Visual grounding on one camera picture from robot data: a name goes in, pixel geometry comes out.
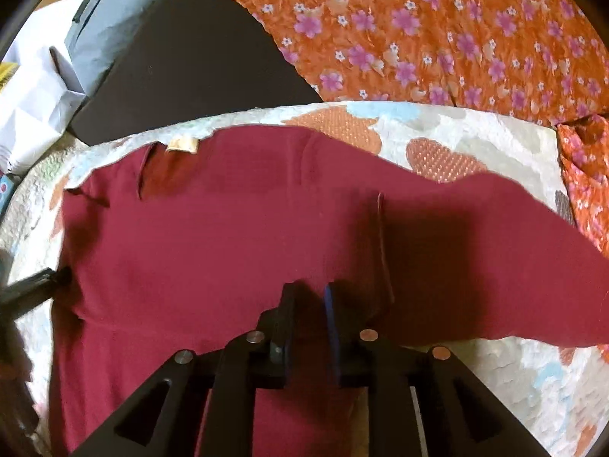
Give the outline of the person's left hand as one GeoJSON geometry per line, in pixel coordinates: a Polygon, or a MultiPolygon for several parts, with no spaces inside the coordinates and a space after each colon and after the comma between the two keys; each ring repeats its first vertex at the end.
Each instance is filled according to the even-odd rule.
{"type": "MultiPolygon", "coordinates": [[[[11,256],[1,250],[1,290],[6,286],[11,256]]],[[[39,423],[28,390],[32,363],[16,319],[1,318],[1,455],[40,456],[33,438],[39,423]]]]}

